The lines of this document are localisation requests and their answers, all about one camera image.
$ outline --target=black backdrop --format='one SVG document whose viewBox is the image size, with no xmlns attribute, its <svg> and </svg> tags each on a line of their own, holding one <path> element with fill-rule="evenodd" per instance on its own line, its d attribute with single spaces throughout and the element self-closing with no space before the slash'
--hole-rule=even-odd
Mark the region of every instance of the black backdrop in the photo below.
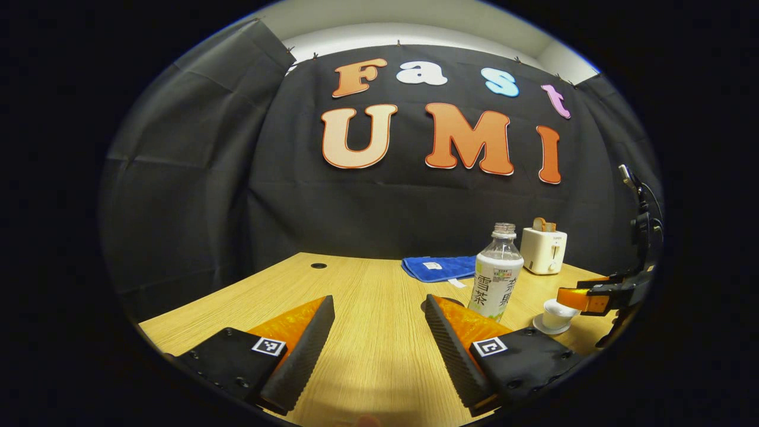
<svg viewBox="0 0 759 427">
<path fill-rule="evenodd" d="M 333 99 L 337 67 L 382 58 L 378 77 L 361 93 Z M 399 65 L 433 62 L 448 82 L 403 84 Z M 482 68 L 507 71 L 517 97 L 491 92 Z M 561 117 L 540 86 L 553 85 L 572 117 Z M 511 59 L 445 46 L 380 46 L 305 61 L 282 82 L 258 138 L 250 171 L 251 244 L 255 267 L 265 268 L 299 251 L 366 258 L 474 255 L 490 241 L 496 222 L 521 229 L 544 217 L 568 233 L 565 262 L 603 274 L 631 266 L 629 220 L 632 193 L 617 166 L 627 163 L 659 191 L 653 151 L 632 111 L 603 77 L 577 89 L 556 76 Z M 331 109 L 353 108 L 348 147 L 368 145 L 370 105 L 391 103 L 387 154 L 365 169 L 339 169 L 322 154 L 324 124 Z M 425 165 L 434 125 L 428 103 L 457 106 L 470 126 L 491 110 L 510 119 L 510 176 L 485 173 L 459 161 L 454 169 Z M 538 179 L 540 136 L 545 125 L 559 140 L 558 185 Z"/>
<path fill-rule="evenodd" d="M 374 58 L 388 65 L 378 68 L 369 90 L 332 97 L 337 67 Z M 409 61 L 440 65 L 448 82 L 403 84 L 395 74 Z M 473 255 L 495 222 L 521 230 L 534 217 L 568 233 L 568 264 L 610 274 L 635 262 L 635 205 L 617 165 L 630 165 L 659 196 L 660 180 L 642 127 L 604 77 L 573 87 L 511 59 L 445 46 L 339 52 L 285 76 L 292 62 L 263 23 L 238 21 L 169 66 L 124 120 L 106 162 L 100 229 L 115 287 L 136 320 L 299 251 Z M 513 75 L 519 95 L 491 92 L 482 68 Z M 563 95 L 570 119 L 553 108 L 544 84 Z M 348 146 L 360 150 L 370 135 L 363 111 L 380 103 L 398 107 L 384 158 L 365 169 L 328 164 L 320 116 L 355 108 Z M 513 174 L 461 162 L 454 169 L 426 166 L 434 135 L 428 103 L 455 105 L 470 126 L 486 110 L 507 115 Z M 559 133 L 558 185 L 538 179 L 538 125 Z"/>
</svg>

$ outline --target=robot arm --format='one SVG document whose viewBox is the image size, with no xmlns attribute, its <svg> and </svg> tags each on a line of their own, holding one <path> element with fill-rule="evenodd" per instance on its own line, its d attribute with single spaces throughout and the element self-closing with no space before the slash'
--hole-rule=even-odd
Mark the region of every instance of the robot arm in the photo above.
<svg viewBox="0 0 759 427">
<path fill-rule="evenodd" d="M 619 310 L 619 318 L 608 335 L 601 338 L 597 347 L 604 347 L 616 338 L 637 311 L 653 280 L 653 269 L 663 243 L 662 220 L 653 217 L 649 206 L 653 201 L 662 215 L 661 206 L 648 185 L 638 179 L 626 166 L 619 165 L 622 181 L 633 191 L 638 204 L 638 215 L 630 222 L 632 243 L 638 247 L 638 265 L 625 273 L 613 274 L 597 280 L 583 280 L 577 288 L 559 288 L 556 301 L 580 310 L 581 315 L 605 316 L 610 310 Z"/>
</svg>

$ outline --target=blue towel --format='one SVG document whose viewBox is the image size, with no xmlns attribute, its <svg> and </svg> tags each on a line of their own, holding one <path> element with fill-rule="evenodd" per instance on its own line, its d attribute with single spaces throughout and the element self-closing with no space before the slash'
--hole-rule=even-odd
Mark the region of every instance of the blue towel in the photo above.
<svg viewBox="0 0 759 427">
<path fill-rule="evenodd" d="M 445 282 L 448 279 L 474 277 L 475 258 L 403 258 L 401 268 L 409 276 L 425 283 Z"/>
</svg>

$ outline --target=white saucer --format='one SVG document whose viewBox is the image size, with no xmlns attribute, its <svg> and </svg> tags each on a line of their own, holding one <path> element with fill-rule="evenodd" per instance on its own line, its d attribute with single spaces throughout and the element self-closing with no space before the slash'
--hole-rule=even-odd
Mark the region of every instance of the white saucer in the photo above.
<svg viewBox="0 0 759 427">
<path fill-rule="evenodd" d="M 543 325 L 543 313 L 540 313 L 539 315 L 535 316 L 534 319 L 532 319 L 532 325 L 535 326 L 540 332 L 543 332 L 546 335 L 556 335 L 560 334 L 566 330 L 569 329 L 569 327 L 572 325 L 572 322 L 570 321 L 566 325 L 560 327 L 559 329 L 549 329 Z"/>
</svg>

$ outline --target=plastic bottle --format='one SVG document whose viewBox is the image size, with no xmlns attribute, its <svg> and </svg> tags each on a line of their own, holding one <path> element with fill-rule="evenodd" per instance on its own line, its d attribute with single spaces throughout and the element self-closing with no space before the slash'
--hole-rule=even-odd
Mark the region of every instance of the plastic bottle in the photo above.
<svg viewBox="0 0 759 427">
<path fill-rule="evenodd" d="M 496 223 L 493 242 L 477 255 L 474 267 L 474 286 L 468 308 L 500 321 L 524 265 L 524 259 L 514 246 L 516 226 Z"/>
</svg>

